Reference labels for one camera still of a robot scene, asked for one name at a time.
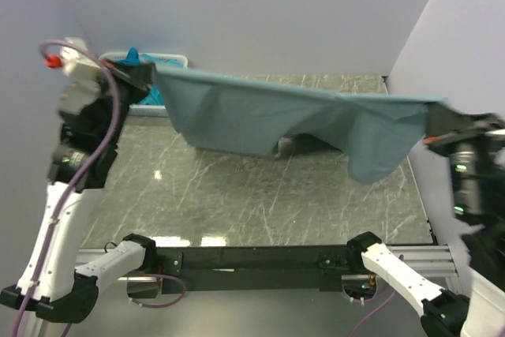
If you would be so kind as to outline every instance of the gray wall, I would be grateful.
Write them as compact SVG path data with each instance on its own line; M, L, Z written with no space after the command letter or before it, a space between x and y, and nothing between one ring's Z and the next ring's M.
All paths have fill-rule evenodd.
M0 0L0 287L26 267L46 199L46 175L58 139L55 109L66 82L45 68L43 39L82 36L63 0ZM14 311L0 307L0 335Z
M428 0L70 0L93 47L228 73L389 74Z
M504 25L505 0L429 0L391 72L390 92L446 95L463 112L505 116ZM464 268L458 234L469 228L452 218L447 163L422 147L410 158L436 235Z

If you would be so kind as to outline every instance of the gray marble surface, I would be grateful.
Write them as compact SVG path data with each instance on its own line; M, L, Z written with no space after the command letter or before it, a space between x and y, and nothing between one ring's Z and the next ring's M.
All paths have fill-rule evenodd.
M385 93L381 77L254 77L340 92ZM195 149L169 118L129 117L84 248L129 233L159 245L345 243L371 230L389 243L432 243L405 160L387 178L362 185L340 151L309 137L277 159Z

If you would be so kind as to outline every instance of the wrinkled cloth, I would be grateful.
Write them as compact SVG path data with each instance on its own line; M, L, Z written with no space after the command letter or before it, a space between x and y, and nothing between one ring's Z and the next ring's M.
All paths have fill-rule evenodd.
M173 127L198 148L275 155L281 137L310 134L349 156L350 177L388 176L424 136L434 96L347 94L157 66Z

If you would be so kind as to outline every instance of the blue cloth in bin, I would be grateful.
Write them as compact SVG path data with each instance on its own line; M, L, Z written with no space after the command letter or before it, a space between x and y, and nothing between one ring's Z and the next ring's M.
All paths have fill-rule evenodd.
M179 67L184 66L175 59L171 59L171 60L167 61L167 60L159 59L157 57L152 57L149 54L145 54L145 53L139 54L137 49L135 49L134 47L132 47L129 50L125 59L118 61L118 63L122 63L124 65L131 65L131 66L139 65L142 62L154 62L157 66L160 66L160 65L173 65L173 66L179 66ZM156 87L156 83L154 83L154 85L152 86L152 89L149 92L149 95L147 95L145 98L143 98L139 104L142 104L145 106L162 106L163 105L163 99L162 99L161 95L159 94L159 90L158 90L158 87Z
M443 102L439 96L295 88L170 66L157 67L155 82L173 127L193 146L274 155L281 137L306 133L344 151L350 176L367 184L395 170L425 134L427 104Z

